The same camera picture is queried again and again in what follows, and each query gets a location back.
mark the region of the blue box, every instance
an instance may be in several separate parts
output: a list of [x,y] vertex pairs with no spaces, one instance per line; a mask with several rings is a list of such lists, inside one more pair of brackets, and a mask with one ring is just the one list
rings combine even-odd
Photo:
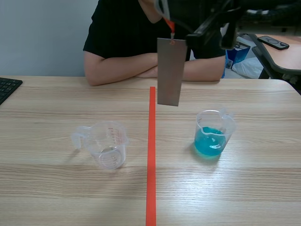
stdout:
[[227,50],[228,52],[228,63],[227,68],[232,68],[236,63],[242,62],[250,50],[250,46],[247,46],[241,42],[235,45],[233,50]]

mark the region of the plastic measuring cup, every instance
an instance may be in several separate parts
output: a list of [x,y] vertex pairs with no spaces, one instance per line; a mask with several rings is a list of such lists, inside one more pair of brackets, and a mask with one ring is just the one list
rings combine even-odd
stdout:
[[125,128],[117,122],[104,121],[92,127],[80,126],[71,139],[77,149],[82,146],[86,148],[102,168],[116,169],[126,159],[128,138]]
[[226,110],[207,110],[197,115],[194,144],[202,154],[215,156],[222,153],[236,129],[232,114]]

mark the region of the black t-shirt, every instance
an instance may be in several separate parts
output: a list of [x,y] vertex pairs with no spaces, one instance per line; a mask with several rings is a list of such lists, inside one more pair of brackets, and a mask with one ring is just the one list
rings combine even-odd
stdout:
[[[132,57],[157,52],[157,38],[170,38],[171,30],[164,19],[152,24],[138,0],[99,0],[84,51],[103,58]],[[175,39],[185,39],[189,32],[176,25]],[[196,59],[225,55],[220,49],[220,33],[213,36],[201,51],[193,49]],[[186,60],[190,58],[190,49]]]

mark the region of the gray metal plate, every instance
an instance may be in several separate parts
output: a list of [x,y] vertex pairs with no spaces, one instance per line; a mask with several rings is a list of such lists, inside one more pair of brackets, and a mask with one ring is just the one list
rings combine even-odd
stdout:
[[185,40],[158,38],[158,104],[178,106],[187,46]]

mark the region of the hand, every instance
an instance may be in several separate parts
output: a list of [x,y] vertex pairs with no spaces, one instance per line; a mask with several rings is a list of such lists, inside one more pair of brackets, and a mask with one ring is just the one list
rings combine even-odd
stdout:
[[158,66],[155,66],[139,75],[137,78],[157,78],[158,77]]

